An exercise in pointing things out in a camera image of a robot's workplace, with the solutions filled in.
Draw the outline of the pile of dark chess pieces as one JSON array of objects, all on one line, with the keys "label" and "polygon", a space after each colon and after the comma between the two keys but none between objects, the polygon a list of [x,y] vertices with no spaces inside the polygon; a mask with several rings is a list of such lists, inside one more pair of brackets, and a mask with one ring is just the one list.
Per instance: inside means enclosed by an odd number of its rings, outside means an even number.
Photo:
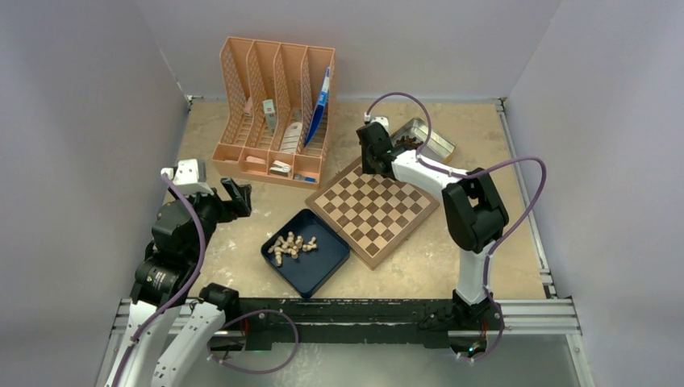
[{"label": "pile of dark chess pieces", "polygon": [[423,145],[423,141],[415,136],[403,135],[396,141],[395,145],[409,150],[416,150]]}]

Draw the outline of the white stapler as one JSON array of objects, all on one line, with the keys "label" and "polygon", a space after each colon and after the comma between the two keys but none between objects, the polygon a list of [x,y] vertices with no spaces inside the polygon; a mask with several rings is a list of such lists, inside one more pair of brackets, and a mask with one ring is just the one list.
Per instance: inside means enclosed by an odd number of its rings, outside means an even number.
[{"label": "white stapler", "polygon": [[280,177],[289,177],[292,172],[292,167],[290,164],[287,164],[285,162],[275,160],[271,166],[269,167],[269,173],[280,176]]}]

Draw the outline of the white labelled tube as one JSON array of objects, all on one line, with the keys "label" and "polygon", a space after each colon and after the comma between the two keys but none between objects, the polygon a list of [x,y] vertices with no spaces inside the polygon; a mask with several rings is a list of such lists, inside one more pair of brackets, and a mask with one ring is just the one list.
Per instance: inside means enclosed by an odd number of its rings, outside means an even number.
[{"label": "white labelled tube", "polygon": [[302,134],[302,122],[291,123],[285,130],[279,148],[280,152],[295,153]]}]

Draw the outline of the wooden chess board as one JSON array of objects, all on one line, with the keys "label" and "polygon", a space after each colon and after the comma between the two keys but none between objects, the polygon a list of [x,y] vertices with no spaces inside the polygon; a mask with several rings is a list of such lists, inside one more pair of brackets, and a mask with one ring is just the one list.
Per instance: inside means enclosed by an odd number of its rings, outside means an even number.
[{"label": "wooden chess board", "polygon": [[371,270],[440,207],[413,185],[364,174],[360,157],[305,203]]}]

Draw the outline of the yellow metal tin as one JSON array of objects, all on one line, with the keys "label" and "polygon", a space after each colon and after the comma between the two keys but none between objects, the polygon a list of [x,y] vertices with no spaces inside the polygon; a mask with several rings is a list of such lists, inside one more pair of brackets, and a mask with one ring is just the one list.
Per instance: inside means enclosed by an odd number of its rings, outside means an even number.
[{"label": "yellow metal tin", "polygon": [[[415,117],[410,119],[399,129],[395,130],[390,135],[390,138],[395,144],[403,135],[415,136],[424,142],[428,135],[428,126],[422,119]],[[455,149],[456,147],[453,143],[443,137],[439,132],[433,130],[430,140],[423,149],[423,154],[431,160],[440,162],[441,164],[447,164],[454,157]]]}]

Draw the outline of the green white small box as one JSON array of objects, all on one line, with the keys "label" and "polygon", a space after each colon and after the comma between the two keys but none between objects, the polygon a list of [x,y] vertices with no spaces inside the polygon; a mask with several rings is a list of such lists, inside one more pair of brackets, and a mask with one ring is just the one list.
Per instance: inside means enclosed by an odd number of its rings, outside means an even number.
[{"label": "green white small box", "polygon": [[277,128],[277,112],[273,99],[265,99],[262,108],[268,133],[273,136]]}]

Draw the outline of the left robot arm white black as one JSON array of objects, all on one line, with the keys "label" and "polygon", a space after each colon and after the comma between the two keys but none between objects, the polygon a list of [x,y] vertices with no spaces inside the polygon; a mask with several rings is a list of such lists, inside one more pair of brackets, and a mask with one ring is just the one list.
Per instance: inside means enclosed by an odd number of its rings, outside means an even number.
[{"label": "left robot arm white black", "polygon": [[136,269],[126,335],[107,379],[109,386],[150,384],[166,336],[199,276],[217,225],[251,214],[250,185],[222,179],[230,195],[224,201],[215,189],[175,184],[168,172],[161,179],[174,200],[159,209],[152,241]]}]

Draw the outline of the dark blue tray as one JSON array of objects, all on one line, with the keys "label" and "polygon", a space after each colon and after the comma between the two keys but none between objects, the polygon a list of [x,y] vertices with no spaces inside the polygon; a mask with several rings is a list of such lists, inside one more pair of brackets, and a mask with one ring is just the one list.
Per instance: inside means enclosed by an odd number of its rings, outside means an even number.
[{"label": "dark blue tray", "polygon": [[[296,258],[283,252],[277,258],[277,241],[289,235],[301,237],[302,243],[313,242],[309,251],[298,251]],[[347,261],[351,248],[320,217],[309,209],[300,210],[291,220],[261,246],[261,255],[302,298],[311,298]]]}]

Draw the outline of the pile of light chess pieces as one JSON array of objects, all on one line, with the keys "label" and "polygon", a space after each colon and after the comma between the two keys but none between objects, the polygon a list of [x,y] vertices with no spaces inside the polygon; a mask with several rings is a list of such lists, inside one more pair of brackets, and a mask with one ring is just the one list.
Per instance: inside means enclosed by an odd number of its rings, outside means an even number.
[{"label": "pile of light chess pieces", "polygon": [[302,235],[288,231],[285,236],[277,236],[267,249],[267,253],[273,255],[275,265],[280,268],[283,265],[284,256],[297,260],[300,252],[312,252],[316,248],[317,238],[315,236],[306,241]]}]

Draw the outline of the pink plastic desk organizer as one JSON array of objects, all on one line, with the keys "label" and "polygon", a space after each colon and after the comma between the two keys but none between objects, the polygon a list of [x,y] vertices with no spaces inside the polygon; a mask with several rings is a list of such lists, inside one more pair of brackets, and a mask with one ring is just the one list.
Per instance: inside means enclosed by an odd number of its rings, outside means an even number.
[{"label": "pink plastic desk organizer", "polygon": [[[229,37],[219,54],[227,96],[228,120],[211,157],[222,177],[238,177],[317,190],[334,131],[336,102],[336,50],[304,44]],[[304,147],[311,117],[327,67],[330,90],[319,129]],[[262,102],[273,99],[277,112],[274,135],[268,133]],[[286,128],[302,122],[295,153],[280,152]],[[260,157],[266,165],[245,161]],[[269,173],[279,160],[290,164],[289,177]],[[316,183],[296,181],[295,174],[314,177]]]}]

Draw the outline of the blue folder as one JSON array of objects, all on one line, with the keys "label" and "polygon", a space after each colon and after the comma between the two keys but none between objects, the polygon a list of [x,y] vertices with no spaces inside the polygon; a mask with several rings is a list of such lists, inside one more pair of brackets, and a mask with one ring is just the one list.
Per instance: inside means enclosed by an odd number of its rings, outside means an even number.
[{"label": "blue folder", "polygon": [[321,86],[318,99],[315,104],[314,112],[311,117],[311,122],[309,130],[307,132],[307,137],[304,141],[304,147],[306,147],[315,136],[315,133],[319,129],[320,123],[323,119],[323,114],[326,110],[329,90],[330,90],[330,79],[331,79],[331,67],[328,66],[326,69],[325,76],[323,78],[323,84]]}]

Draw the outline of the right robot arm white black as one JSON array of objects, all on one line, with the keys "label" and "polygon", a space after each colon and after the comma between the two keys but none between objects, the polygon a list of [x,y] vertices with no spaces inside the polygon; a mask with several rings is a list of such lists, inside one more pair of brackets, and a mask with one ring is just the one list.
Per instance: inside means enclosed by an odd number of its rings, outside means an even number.
[{"label": "right robot arm white black", "polygon": [[363,173],[413,185],[441,201],[448,233],[461,250],[453,317],[461,327],[474,327],[484,318],[483,306],[494,304],[490,260],[509,222],[490,174],[452,169],[410,145],[394,144],[376,119],[356,133]]}]

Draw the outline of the pink eraser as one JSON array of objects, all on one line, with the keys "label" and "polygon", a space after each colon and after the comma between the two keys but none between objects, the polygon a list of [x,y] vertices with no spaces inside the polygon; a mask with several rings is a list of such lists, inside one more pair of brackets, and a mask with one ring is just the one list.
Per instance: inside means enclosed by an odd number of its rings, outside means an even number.
[{"label": "pink eraser", "polygon": [[266,160],[255,156],[246,156],[245,161],[253,164],[266,165]]}]

